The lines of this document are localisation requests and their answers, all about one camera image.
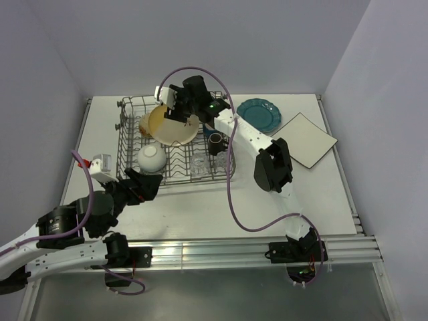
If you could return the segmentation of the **white bowl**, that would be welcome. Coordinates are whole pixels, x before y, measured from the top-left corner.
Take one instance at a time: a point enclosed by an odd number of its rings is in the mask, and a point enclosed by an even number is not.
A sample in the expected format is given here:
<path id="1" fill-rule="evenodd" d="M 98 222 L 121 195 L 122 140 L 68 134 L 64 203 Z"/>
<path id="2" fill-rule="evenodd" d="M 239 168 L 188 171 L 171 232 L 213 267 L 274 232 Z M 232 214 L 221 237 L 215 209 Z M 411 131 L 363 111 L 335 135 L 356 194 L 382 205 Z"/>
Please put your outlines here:
<path id="1" fill-rule="evenodd" d="M 148 144 L 139 150 L 137 163 L 142 171 L 155 173 L 166 165 L 167 156 L 159 144 Z"/>

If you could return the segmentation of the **cream yellow plate leaf motif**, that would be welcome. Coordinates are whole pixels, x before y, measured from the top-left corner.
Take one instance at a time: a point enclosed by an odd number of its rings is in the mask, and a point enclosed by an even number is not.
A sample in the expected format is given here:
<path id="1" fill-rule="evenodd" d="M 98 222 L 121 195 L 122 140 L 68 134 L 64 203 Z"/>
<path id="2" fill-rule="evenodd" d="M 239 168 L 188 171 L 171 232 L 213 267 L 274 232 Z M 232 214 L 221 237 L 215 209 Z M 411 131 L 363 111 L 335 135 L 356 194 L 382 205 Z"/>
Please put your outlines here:
<path id="1" fill-rule="evenodd" d="M 161 144 L 180 146 L 190 143 L 199 131 L 199 119 L 192 115 L 186 123 L 164 117 L 167 107 L 155 107 L 148 117 L 148 130 L 151 136 Z"/>

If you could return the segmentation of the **cream bowl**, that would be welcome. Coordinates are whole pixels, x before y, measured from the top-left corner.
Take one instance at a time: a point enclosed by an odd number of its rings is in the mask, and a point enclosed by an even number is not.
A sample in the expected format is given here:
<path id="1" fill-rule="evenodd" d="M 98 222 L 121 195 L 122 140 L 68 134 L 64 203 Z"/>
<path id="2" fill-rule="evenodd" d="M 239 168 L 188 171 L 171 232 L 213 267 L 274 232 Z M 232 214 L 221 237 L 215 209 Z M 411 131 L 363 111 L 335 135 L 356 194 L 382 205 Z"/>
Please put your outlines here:
<path id="1" fill-rule="evenodd" d="M 142 137 L 145 138 L 152 138 L 152 134 L 150 133 L 150 128 L 148 125 L 149 118 L 150 114 L 146 113 L 141 117 L 138 123 L 139 132 L 141 133 Z"/>

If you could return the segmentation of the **brown mug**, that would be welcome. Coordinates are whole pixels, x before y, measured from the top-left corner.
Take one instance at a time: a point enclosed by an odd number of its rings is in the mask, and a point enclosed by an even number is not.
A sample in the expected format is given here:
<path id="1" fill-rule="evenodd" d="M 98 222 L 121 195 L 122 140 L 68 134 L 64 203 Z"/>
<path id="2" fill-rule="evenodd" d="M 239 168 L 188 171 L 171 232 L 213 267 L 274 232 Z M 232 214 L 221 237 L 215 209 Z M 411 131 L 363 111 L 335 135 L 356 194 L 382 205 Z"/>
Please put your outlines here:
<path id="1" fill-rule="evenodd" d="M 208 151 L 212 156 L 217 156 L 220 152 L 227 150 L 227 142 L 218 132 L 212 133 L 208 137 Z"/>

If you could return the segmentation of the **clear glass mug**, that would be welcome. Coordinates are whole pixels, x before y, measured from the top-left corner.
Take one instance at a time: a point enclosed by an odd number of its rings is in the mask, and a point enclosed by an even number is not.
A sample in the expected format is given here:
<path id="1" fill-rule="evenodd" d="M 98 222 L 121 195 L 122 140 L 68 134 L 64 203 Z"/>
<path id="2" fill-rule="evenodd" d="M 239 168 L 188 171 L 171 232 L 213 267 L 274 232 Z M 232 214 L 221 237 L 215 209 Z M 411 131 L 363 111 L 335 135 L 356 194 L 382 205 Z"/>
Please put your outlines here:
<path id="1" fill-rule="evenodd" d="M 206 177 L 210 174 L 210 164 L 206 154 L 196 153 L 191 157 L 190 173 L 193 178 Z"/>

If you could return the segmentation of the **clear drinking glass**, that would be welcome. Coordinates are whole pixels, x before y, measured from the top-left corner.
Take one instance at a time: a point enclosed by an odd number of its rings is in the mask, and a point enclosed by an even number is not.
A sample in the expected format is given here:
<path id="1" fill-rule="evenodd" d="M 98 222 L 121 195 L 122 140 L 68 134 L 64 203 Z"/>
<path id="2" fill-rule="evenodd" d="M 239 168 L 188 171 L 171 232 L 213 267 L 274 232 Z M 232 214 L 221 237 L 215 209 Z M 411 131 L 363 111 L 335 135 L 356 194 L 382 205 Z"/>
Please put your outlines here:
<path id="1" fill-rule="evenodd" d="M 232 169 L 231 165 L 231 156 L 227 154 L 227 151 L 221 151 L 215 156 L 215 169 L 220 173 L 227 173 L 229 170 L 227 168 Z"/>

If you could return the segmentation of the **teal scalloped plate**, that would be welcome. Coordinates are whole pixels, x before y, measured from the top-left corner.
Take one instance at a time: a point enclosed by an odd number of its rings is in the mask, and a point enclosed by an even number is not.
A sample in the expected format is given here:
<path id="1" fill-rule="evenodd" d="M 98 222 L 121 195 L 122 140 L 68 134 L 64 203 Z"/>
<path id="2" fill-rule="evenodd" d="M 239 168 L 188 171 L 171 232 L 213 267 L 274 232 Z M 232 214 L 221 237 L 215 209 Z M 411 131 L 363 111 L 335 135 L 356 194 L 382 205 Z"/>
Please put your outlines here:
<path id="1" fill-rule="evenodd" d="M 262 133 L 272 133 L 280 127 L 282 114 L 280 109 L 262 98 L 252 98 L 237 107 L 238 115 L 248 124 Z"/>

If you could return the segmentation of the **white square plate black rim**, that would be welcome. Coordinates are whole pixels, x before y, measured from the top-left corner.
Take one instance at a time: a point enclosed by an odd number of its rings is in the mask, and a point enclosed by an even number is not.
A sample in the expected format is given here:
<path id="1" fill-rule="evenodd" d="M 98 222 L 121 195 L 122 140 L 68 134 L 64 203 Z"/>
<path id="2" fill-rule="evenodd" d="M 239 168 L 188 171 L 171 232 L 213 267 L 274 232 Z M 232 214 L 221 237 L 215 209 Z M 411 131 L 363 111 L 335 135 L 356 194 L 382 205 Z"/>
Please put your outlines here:
<path id="1" fill-rule="evenodd" d="M 338 142 L 302 113 L 294 116 L 272 138 L 283 138 L 288 144 L 290 156 L 307 169 L 317 164 Z"/>

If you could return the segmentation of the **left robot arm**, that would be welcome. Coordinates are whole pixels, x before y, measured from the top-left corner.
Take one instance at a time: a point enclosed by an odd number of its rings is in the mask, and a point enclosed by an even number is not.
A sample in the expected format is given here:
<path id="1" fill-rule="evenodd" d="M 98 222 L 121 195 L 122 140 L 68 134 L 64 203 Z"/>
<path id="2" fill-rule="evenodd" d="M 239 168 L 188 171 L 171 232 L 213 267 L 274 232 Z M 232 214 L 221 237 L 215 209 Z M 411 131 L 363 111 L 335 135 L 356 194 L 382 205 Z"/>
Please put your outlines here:
<path id="1" fill-rule="evenodd" d="M 127 206 L 152 201 L 163 181 L 128 168 L 126 179 L 109 179 L 101 190 L 55 207 L 23 235 L 1 247 L 1 294 L 74 268 L 123 268 L 132 261 L 125 235 L 113 232 Z"/>

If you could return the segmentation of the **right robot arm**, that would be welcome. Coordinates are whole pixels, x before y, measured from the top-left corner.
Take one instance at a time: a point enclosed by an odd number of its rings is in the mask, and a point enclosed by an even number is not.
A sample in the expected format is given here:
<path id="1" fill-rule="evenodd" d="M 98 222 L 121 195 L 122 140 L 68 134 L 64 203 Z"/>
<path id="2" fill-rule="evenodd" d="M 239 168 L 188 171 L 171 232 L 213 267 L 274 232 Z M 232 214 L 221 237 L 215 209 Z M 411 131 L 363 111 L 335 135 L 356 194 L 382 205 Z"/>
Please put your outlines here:
<path id="1" fill-rule="evenodd" d="M 254 161 L 253 178 L 257 186 L 265 192 L 277 194 L 279 204 L 289 209 L 289 212 L 262 227 L 248 228 L 241 222 L 237 223 L 238 227 L 256 233 L 285 221 L 289 253 L 281 256 L 281 261 L 304 261 L 310 257 L 320 263 L 325 261 L 326 250 L 320 234 L 313 222 L 303 214 L 294 192 L 291 156 L 283 138 L 271 138 L 243 120 L 237 114 L 230 94 L 215 98 L 208 91 L 202 76 L 187 78 L 182 86 L 160 85 L 154 97 L 167 106 L 165 118 L 186 122 L 191 116 L 196 116 L 203 124 L 225 134 L 229 139 L 228 156 L 234 143 L 244 148 Z"/>

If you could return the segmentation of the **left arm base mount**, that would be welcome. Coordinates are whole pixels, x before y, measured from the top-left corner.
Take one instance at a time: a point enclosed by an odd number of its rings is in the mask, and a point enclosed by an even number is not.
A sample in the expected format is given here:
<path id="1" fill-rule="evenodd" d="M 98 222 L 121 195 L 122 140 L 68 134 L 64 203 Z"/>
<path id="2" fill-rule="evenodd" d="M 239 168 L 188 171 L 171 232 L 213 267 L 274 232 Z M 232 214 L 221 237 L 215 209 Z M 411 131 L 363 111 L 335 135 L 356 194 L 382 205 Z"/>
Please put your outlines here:
<path id="1" fill-rule="evenodd" d="M 106 272 L 100 265 L 91 265 L 91 270 L 104 272 L 104 283 L 109 290 L 124 292 L 136 280 L 136 270 L 138 268 L 149 268 L 152 260 L 151 247 L 135 247 L 131 249 L 119 249 L 112 247 L 107 252 L 106 268 L 111 271 Z"/>

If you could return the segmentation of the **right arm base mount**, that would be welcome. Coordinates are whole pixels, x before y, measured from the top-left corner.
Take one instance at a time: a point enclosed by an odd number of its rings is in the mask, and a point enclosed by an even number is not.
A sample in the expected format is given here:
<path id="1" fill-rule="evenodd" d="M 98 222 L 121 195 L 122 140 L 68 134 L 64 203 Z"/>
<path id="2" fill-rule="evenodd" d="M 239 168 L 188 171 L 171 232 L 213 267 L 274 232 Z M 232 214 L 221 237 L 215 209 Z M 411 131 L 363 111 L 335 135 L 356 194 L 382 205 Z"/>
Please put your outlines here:
<path id="1" fill-rule="evenodd" d="M 321 254 L 323 262 L 328 261 L 328 253 L 325 243 L 322 242 L 322 249 L 316 242 L 307 249 L 302 249 L 295 243 L 289 242 L 271 242 L 268 244 L 268 250 L 264 256 L 272 264 L 292 264 L 302 263 L 302 265 L 287 267 L 287 273 L 293 282 L 302 284 L 309 282 L 316 276 L 316 264 L 321 263 Z"/>

